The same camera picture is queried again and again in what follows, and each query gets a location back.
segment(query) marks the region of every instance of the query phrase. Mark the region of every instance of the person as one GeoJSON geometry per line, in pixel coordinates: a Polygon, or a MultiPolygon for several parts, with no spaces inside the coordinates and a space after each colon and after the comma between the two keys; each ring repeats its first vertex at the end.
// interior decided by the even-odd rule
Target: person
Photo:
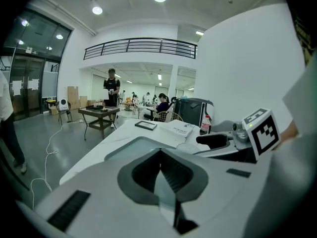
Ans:
{"type": "Polygon", "coordinates": [[[147,92],[145,95],[143,95],[143,106],[146,106],[146,104],[150,103],[150,93],[147,92]]]}
{"type": "MultiPolygon", "coordinates": [[[[154,112],[156,112],[157,114],[160,113],[160,112],[163,112],[163,111],[167,111],[168,108],[169,108],[169,99],[164,93],[160,93],[158,98],[159,98],[160,104],[156,105],[154,107],[154,112]]],[[[143,113],[143,117],[145,117],[147,119],[150,119],[150,120],[154,119],[154,117],[151,116],[151,111],[150,110],[143,109],[142,113],[143,113]]]]}
{"type": "MultiPolygon", "coordinates": [[[[111,68],[108,71],[109,78],[108,80],[104,81],[104,89],[107,89],[109,91],[109,100],[105,100],[105,106],[108,107],[117,107],[117,101],[118,101],[118,92],[120,90],[120,81],[118,79],[115,79],[115,69],[111,68]]],[[[114,128],[114,120],[115,115],[112,114],[112,124],[111,128],[114,128]]]]}
{"type": "Polygon", "coordinates": [[[137,104],[137,102],[138,102],[138,96],[134,92],[132,92],[132,106],[137,104]]]}
{"type": "Polygon", "coordinates": [[[119,101],[120,101],[120,104],[122,104],[123,100],[124,100],[124,96],[125,96],[125,90],[123,90],[123,92],[120,93],[119,95],[119,101]]]}
{"type": "Polygon", "coordinates": [[[2,138],[14,157],[13,166],[20,167],[21,173],[24,174],[27,171],[27,164],[15,134],[9,84],[2,71],[0,71],[0,121],[2,138]]]}
{"type": "Polygon", "coordinates": [[[153,97],[152,101],[153,101],[152,104],[157,104],[158,103],[158,98],[157,98],[156,94],[154,94],[154,97],[153,97]]]}

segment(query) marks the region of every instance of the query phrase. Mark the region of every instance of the door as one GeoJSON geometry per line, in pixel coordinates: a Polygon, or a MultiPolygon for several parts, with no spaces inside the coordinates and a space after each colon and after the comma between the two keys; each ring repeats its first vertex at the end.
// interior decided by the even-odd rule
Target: door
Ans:
{"type": "Polygon", "coordinates": [[[10,72],[10,94],[15,120],[41,113],[39,89],[43,67],[43,59],[14,57],[10,72]]]}

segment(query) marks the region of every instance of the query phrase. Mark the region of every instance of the black rubber pad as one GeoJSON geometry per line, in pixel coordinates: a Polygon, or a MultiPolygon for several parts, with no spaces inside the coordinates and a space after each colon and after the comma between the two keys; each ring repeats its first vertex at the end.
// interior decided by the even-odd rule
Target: black rubber pad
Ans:
{"type": "Polygon", "coordinates": [[[247,171],[242,171],[242,170],[238,170],[238,169],[228,169],[227,173],[236,175],[236,176],[240,176],[240,177],[245,177],[245,178],[249,178],[251,173],[247,172],[247,171]]]}
{"type": "Polygon", "coordinates": [[[90,193],[77,190],[71,197],[49,218],[48,223],[61,231],[65,231],[72,220],[83,207],[90,193]]]}

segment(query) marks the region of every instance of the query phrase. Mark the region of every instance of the paper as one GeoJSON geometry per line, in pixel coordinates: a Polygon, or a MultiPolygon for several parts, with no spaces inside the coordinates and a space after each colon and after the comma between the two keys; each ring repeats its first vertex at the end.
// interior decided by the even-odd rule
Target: paper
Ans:
{"type": "Polygon", "coordinates": [[[188,137],[188,135],[192,132],[194,128],[194,125],[180,120],[173,120],[169,123],[163,123],[160,126],[173,132],[174,134],[180,135],[185,138],[188,137]]]}
{"type": "Polygon", "coordinates": [[[109,92],[107,89],[103,89],[100,99],[109,100],[109,92]]]}
{"type": "Polygon", "coordinates": [[[38,90],[39,89],[39,80],[32,79],[32,81],[33,81],[32,90],[38,90]]]}
{"type": "Polygon", "coordinates": [[[12,81],[13,95],[21,95],[22,80],[12,81]]]}
{"type": "Polygon", "coordinates": [[[317,52],[304,73],[283,97],[300,134],[317,132],[317,52]]]}
{"type": "Polygon", "coordinates": [[[38,90],[39,89],[39,80],[32,79],[28,81],[28,89],[38,90]]]}

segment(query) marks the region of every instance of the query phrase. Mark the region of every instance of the metal frame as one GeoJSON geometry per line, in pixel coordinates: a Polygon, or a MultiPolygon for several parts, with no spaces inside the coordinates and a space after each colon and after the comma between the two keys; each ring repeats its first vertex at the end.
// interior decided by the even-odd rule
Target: metal frame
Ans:
{"type": "Polygon", "coordinates": [[[197,45],[193,43],[164,38],[120,39],[86,48],[83,60],[126,52],[164,53],[196,59],[196,47],[197,45]]]}
{"type": "Polygon", "coordinates": [[[106,112],[95,112],[95,111],[86,110],[86,108],[78,109],[78,113],[83,115],[83,119],[84,119],[85,124],[86,124],[86,129],[85,129],[85,134],[84,134],[85,140],[86,140],[86,132],[87,132],[88,127],[99,130],[101,133],[102,139],[105,139],[104,129],[111,126],[112,123],[113,123],[115,129],[117,129],[115,124],[114,124],[114,121],[116,118],[116,113],[120,111],[120,108],[118,108],[118,107],[116,107],[116,108],[110,107],[110,108],[112,108],[112,109],[108,110],[106,112]],[[92,122],[87,122],[85,115],[96,117],[98,119],[94,120],[92,122]],[[104,117],[109,117],[109,120],[104,120],[103,119],[104,117]]]}

